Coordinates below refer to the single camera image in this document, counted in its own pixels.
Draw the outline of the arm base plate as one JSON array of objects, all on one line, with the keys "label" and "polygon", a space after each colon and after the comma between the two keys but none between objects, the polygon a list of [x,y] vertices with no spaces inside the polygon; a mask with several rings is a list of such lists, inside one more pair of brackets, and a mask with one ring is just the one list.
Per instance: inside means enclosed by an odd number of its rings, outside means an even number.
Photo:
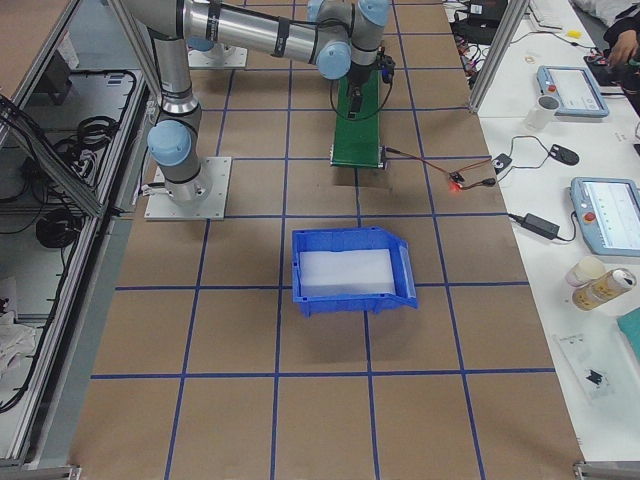
[{"label": "arm base plate", "polygon": [[248,51],[245,48],[216,44],[208,51],[188,51],[189,67],[192,70],[244,69]]},{"label": "arm base plate", "polygon": [[143,188],[149,198],[144,217],[152,221],[223,220],[232,167],[231,157],[200,159],[200,172],[184,184],[167,182],[160,167],[154,183]]}]

